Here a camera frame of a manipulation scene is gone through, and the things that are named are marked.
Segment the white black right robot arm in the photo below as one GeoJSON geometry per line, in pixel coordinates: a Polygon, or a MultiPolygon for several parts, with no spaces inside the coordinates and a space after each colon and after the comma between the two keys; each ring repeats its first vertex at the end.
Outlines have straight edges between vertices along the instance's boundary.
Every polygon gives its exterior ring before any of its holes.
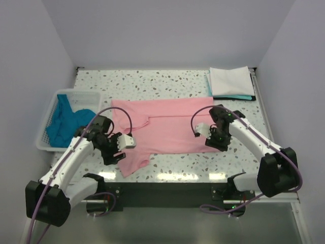
{"type": "Polygon", "coordinates": [[[302,186],[296,152],[269,140],[257,131],[240,111],[227,111],[222,106],[209,110],[213,124],[206,126],[205,145],[219,151],[227,151],[231,138],[237,138],[259,162],[256,176],[240,173],[232,176],[226,194],[239,199],[244,191],[261,191],[271,198],[284,192],[297,191],[302,186]]]}

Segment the pink t shirt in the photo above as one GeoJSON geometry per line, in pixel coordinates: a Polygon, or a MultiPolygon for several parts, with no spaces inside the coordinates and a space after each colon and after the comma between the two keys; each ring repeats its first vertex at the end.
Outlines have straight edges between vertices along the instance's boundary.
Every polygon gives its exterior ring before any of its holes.
{"type": "Polygon", "coordinates": [[[211,153],[205,138],[196,138],[190,120],[199,109],[213,105],[213,99],[187,98],[169,100],[112,100],[115,131],[131,133],[136,147],[124,150],[125,159],[118,162],[123,177],[128,177],[149,164],[152,154],[211,153]]]}

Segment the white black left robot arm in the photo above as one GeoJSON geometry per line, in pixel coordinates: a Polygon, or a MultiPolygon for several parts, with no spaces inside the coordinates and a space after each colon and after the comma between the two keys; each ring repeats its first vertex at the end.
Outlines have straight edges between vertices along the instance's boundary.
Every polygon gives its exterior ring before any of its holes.
{"type": "Polygon", "coordinates": [[[131,133],[106,133],[113,122],[98,115],[87,126],[74,133],[67,150],[55,166],[38,181],[30,181],[25,188],[26,215],[56,227],[62,226],[74,206],[85,198],[101,199],[106,191],[105,180],[94,173],[86,173],[71,184],[81,163],[97,149],[105,165],[115,165],[126,157],[124,149],[136,146],[131,133]]]}

